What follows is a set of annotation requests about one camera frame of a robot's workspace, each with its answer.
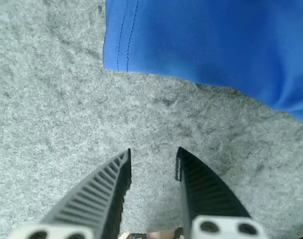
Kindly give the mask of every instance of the seam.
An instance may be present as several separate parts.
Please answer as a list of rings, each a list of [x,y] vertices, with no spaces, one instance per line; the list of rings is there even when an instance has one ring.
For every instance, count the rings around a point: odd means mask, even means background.
[[[123,22],[122,22],[122,26],[121,26],[121,33],[120,33],[120,38],[118,40],[118,49],[117,49],[117,70],[119,71],[119,57],[120,57],[120,49],[121,49],[121,38],[122,38],[122,34],[123,34],[123,27],[124,27],[124,22],[125,22],[125,15],[126,15],[126,11],[127,11],[127,6],[128,6],[128,0],[126,0],[126,6],[125,6],[125,11],[124,11],[124,16],[123,16]]]
[[[126,71],[128,71],[128,65],[129,65],[129,62],[130,62],[130,57],[129,57],[129,55],[130,55],[130,44],[131,44],[132,34],[133,34],[134,26],[135,26],[136,14],[137,14],[137,9],[138,9],[138,1],[139,0],[136,0],[136,9],[135,9],[135,13],[134,13],[133,25],[132,25],[132,30],[131,30],[131,33],[130,33],[130,38],[128,40]]]

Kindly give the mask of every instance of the floor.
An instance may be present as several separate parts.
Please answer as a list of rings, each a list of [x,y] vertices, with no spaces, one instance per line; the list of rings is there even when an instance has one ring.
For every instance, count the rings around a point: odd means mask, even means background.
[[[303,123],[229,88],[106,71],[102,0],[0,0],[0,239],[131,148],[122,230],[181,226],[178,146],[273,239],[303,235]]]

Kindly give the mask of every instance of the gray carpet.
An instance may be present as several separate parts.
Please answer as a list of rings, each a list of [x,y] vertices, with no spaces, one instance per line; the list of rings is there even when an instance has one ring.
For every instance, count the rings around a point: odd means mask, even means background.
[[[102,0],[0,0],[0,239],[132,149],[123,231],[181,225],[178,146],[273,239],[303,234],[303,123],[229,88],[105,71]]]

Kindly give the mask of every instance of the blue fabric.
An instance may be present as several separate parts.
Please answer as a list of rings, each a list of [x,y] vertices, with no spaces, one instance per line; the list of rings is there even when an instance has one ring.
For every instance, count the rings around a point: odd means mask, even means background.
[[[106,0],[106,69],[233,87],[303,120],[303,0]]]

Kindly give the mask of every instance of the mounting hole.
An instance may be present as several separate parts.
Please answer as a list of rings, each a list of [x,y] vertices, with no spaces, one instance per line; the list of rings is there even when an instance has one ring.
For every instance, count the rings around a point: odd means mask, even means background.
[[[208,233],[217,233],[219,232],[219,228],[216,224],[213,222],[202,222],[200,224],[200,229],[202,229],[204,232]]]
[[[37,231],[28,237],[28,239],[45,239],[47,237],[46,231]]]
[[[83,234],[80,233],[74,233],[70,235],[67,239],[85,239]]]
[[[238,226],[238,230],[241,233],[248,234],[248,235],[256,235],[258,234],[257,230],[250,224],[242,223]]]

